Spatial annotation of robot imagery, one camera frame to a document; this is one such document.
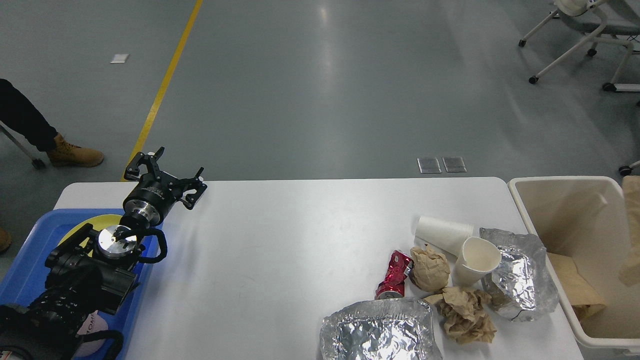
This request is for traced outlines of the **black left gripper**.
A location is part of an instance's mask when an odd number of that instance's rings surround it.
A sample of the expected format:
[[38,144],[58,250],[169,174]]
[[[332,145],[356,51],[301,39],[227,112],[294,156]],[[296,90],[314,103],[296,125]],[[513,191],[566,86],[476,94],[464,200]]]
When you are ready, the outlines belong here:
[[138,152],[125,167],[123,180],[138,184],[123,202],[123,226],[158,226],[175,203],[193,210],[208,189],[202,178],[204,167],[190,178],[163,176],[158,159],[164,151],[165,147],[160,146],[155,152]]

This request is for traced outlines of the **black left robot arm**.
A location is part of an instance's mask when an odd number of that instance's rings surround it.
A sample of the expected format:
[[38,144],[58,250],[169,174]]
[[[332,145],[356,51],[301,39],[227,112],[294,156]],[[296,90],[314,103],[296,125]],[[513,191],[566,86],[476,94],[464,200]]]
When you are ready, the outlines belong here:
[[116,329],[82,331],[94,312],[116,315],[138,287],[135,268],[157,264],[169,252],[160,225],[178,202],[194,208],[206,191],[201,167],[193,177],[162,171],[164,148],[139,152],[125,169],[136,182],[123,201],[119,223],[95,228],[86,223],[70,233],[45,259],[45,290],[27,306],[1,306],[1,351],[15,360],[71,360],[80,347],[110,340],[103,358],[115,360],[125,338]]

